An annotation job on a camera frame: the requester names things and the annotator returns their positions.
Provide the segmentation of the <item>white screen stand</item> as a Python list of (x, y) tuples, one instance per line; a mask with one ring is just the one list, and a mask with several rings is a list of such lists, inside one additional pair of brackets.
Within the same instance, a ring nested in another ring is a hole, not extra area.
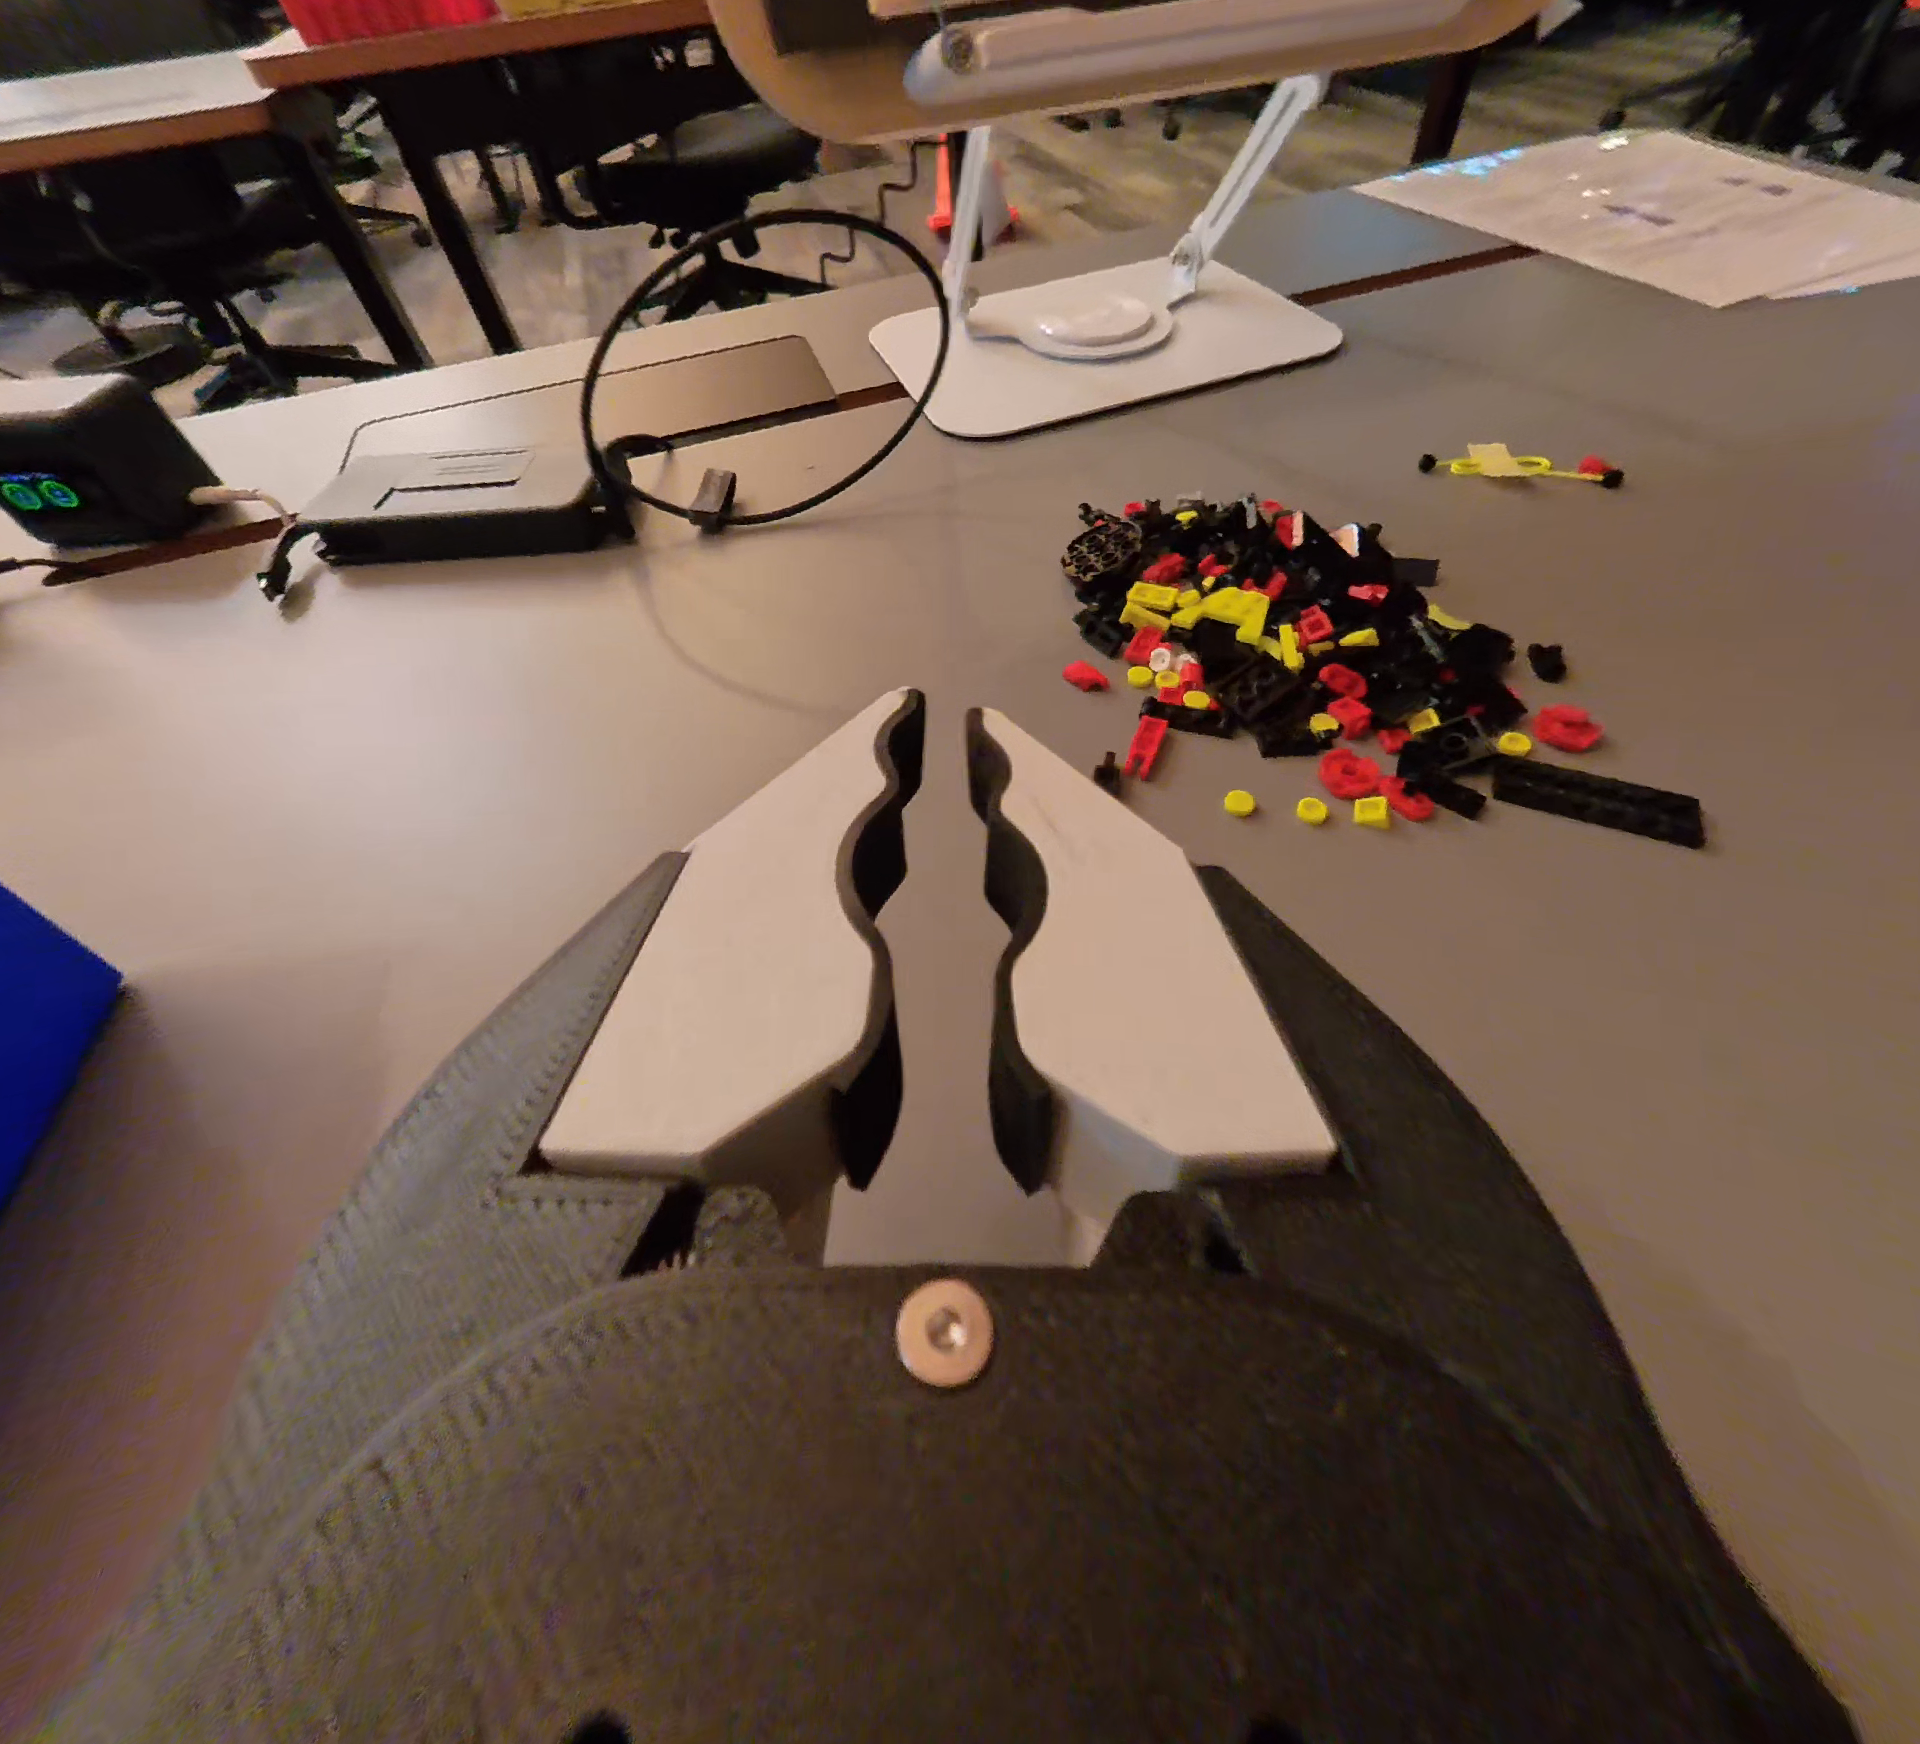
[(1326, 76), (1276, 84), (1206, 208), (1161, 259), (979, 296), (970, 247), (983, 137), (970, 154), (942, 301), (887, 318), (869, 343), (944, 436), (998, 441), (1332, 357), (1342, 329), (1220, 259), (1220, 245)]

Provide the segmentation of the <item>orange cone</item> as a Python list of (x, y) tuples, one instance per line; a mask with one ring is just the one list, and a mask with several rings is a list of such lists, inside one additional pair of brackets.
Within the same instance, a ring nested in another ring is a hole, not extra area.
[(928, 230), (944, 244), (950, 244), (952, 237), (972, 147), (983, 137), (987, 138), (987, 160), (981, 172), (976, 208), (970, 214), (974, 235), (981, 245), (995, 247), (1016, 240), (1020, 233), (1020, 214), (1006, 196), (992, 132), (987, 127), (979, 127), (970, 130), (947, 130), (940, 137), (936, 154), (936, 199), (928, 214)]

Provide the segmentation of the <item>long black lego plate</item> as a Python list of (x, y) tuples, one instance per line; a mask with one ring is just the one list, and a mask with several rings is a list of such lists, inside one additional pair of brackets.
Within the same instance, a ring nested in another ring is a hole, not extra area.
[(1490, 784), (1500, 803), (1685, 851), (1708, 846), (1706, 815), (1693, 795), (1514, 755), (1492, 761)]

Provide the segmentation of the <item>pile of lego pieces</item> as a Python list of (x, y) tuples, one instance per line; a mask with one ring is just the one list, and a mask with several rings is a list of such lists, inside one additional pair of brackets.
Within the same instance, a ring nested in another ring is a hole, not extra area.
[(1563, 682), (1561, 648), (1436, 607), (1436, 563), (1393, 555), (1372, 524), (1328, 527), (1255, 494), (1081, 504), (1063, 575), (1086, 652), (1065, 682), (1134, 696), (1127, 746), (1093, 769), (1113, 795), (1148, 782), (1182, 731), (1310, 764), (1302, 822), (1337, 806), (1367, 828), (1477, 819), (1473, 776), (1605, 737), (1582, 706), (1533, 706), (1513, 683), (1518, 666)]

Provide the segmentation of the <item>grey background table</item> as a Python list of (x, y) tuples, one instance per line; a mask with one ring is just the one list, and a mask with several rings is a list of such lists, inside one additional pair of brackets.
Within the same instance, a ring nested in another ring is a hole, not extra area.
[(237, 49), (9, 79), (2, 84), (2, 172), (56, 172), (171, 149), (266, 138), (385, 345), (392, 367), (430, 367), (414, 320), (332, 185), (308, 125), (293, 115), (290, 95), (268, 84), (254, 66), (254, 51)]

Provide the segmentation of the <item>white paper sheets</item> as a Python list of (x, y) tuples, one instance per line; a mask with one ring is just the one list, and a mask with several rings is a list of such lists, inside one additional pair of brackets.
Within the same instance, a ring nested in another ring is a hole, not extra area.
[(1887, 194), (1675, 130), (1608, 130), (1393, 172), (1360, 196), (1708, 306), (1919, 276)]

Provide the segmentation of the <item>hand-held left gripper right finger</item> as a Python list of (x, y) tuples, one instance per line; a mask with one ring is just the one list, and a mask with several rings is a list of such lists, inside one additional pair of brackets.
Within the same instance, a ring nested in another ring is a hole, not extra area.
[(967, 724), (995, 967), (995, 1150), (1086, 1267), (1139, 1195), (1318, 1175), (1336, 1133), (1201, 873), (995, 708)]

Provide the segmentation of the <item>black swivel chair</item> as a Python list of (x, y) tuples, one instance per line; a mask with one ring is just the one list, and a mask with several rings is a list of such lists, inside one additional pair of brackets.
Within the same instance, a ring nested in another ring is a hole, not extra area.
[[(756, 103), (689, 118), (625, 157), (592, 160), (579, 170), (579, 183), (605, 224), (647, 226), (655, 245), (680, 249), (743, 217), (756, 198), (808, 182), (817, 159), (815, 137)], [(683, 322), (707, 307), (730, 311), (777, 296), (827, 292), (822, 279), (756, 264), (757, 249), (756, 230), (737, 232), (700, 254), (657, 301), (643, 306), (643, 316)]]
[(211, 369), (198, 413), (295, 397), (306, 381), (389, 373), (352, 343), (276, 343), (240, 299), (266, 292), (278, 256), (321, 244), (302, 198), (271, 182), (243, 194), (219, 170), (161, 162), (4, 178), (4, 278), (56, 292), (87, 316), (177, 306)]

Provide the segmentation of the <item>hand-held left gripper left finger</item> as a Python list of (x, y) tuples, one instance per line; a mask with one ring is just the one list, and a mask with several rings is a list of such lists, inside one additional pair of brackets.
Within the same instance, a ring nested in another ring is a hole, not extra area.
[(874, 1181), (903, 1088), (877, 915), (923, 731), (923, 694), (890, 689), (672, 857), (541, 1133), (553, 1171), (769, 1198)]

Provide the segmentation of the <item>blue sheet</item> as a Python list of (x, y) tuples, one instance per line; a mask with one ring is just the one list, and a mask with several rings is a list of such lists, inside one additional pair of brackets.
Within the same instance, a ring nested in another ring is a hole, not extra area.
[(2, 890), (2, 1203), (11, 1206), (124, 986), (96, 950)]

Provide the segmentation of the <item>flat black power adapter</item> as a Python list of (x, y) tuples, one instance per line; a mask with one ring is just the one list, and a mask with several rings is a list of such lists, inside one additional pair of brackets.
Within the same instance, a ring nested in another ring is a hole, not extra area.
[(541, 444), (347, 461), (295, 520), (345, 567), (576, 555), (614, 534), (584, 457)]

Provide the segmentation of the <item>yellow lego assembly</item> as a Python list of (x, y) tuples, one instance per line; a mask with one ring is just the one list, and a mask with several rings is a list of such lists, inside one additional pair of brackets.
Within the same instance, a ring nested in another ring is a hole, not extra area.
[(1608, 461), (1589, 457), (1574, 466), (1561, 466), (1547, 457), (1517, 455), (1502, 442), (1474, 442), (1458, 457), (1421, 455), (1416, 471), (1421, 476), (1449, 475), (1482, 483), (1570, 483), (1600, 490), (1623, 489), (1627, 475)]

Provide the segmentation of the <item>black box with green display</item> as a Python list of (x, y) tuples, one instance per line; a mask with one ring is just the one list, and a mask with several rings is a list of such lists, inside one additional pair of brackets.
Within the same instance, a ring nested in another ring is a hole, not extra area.
[(2, 384), (2, 510), (60, 552), (180, 539), (221, 486), (152, 394), (124, 373)]

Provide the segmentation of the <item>wooden background table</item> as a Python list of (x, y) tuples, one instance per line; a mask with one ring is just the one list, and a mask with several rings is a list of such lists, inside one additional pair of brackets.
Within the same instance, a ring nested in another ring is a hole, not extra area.
[(613, 40), (716, 35), (707, 0), (633, 0), (482, 25), (419, 28), (344, 43), (309, 44), (290, 28), (240, 57), (257, 84), (276, 95), (362, 84), (388, 127), (425, 214), (425, 226), (494, 355), (522, 348), (493, 278), (439, 170), (442, 152), (423, 140), (419, 113), (395, 103), (402, 76), (475, 66), (521, 55), (561, 52)]

